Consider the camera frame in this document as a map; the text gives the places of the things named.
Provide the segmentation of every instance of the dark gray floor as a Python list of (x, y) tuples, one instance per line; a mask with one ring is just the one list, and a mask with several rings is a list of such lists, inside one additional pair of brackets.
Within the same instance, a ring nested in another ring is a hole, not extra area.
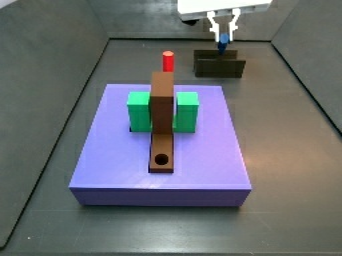
[[(110, 41), (5, 252), (342, 252), (342, 141), (268, 43), (233, 43), (241, 79), (199, 79), (212, 42)], [(68, 183), (106, 83), (149, 83), (172, 50), (176, 84), (221, 85), (253, 191), (240, 209), (81, 207)]]

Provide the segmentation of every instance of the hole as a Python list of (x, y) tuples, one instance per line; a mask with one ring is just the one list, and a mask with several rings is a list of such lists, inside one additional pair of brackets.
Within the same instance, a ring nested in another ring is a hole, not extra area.
[(154, 163), (157, 165), (165, 165), (168, 163), (168, 156), (165, 154), (157, 154), (154, 156)]

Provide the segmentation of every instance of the green block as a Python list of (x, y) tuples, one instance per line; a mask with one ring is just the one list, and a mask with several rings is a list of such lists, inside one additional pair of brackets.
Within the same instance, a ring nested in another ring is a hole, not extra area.
[(196, 130), (199, 100), (196, 92), (176, 94), (175, 132), (193, 133)]
[(148, 111), (149, 92), (130, 92), (126, 100), (126, 107), (130, 111)]
[(196, 92), (177, 92), (176, 93), (176, 107), (180, 110), (196, 110), (199, 107)]
[(149, 92), (130, 92), (126, 100), (132, 132), (150, 131)]

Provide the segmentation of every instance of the gray wall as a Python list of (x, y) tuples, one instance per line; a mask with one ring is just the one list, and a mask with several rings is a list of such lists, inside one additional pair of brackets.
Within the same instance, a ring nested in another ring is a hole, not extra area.
[[(88, 2), (112, 38), (213, 39), (213, 34), (208, 32), (207, 19), (200, 20), (195, 26), (180, 22), (176, 0), (88, 0)], [(273, 0), (267, 12), (241, 15), (235, 39), (271, 41), (296, 3), (297, 0)], [(227, 25), (229, 20), (231, 17), (216, 18), (216, 21)]]
[(108, 37), (85, 0), (20, 0), (0, 39), (2, 247)]
[(340, 0), (300, 0), (272, 44), (342, 132), (340, 10)]

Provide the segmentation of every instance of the blue object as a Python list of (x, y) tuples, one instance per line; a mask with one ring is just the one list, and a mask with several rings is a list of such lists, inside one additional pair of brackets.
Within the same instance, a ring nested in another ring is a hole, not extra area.
[(219, 36), (219, 43), (217, 43), (219, 55), (223, 55), (228, 43), (229, 43), (229, 36), (228, 36), (228, 34), (227, 33), (220, 34), (220, 36)]

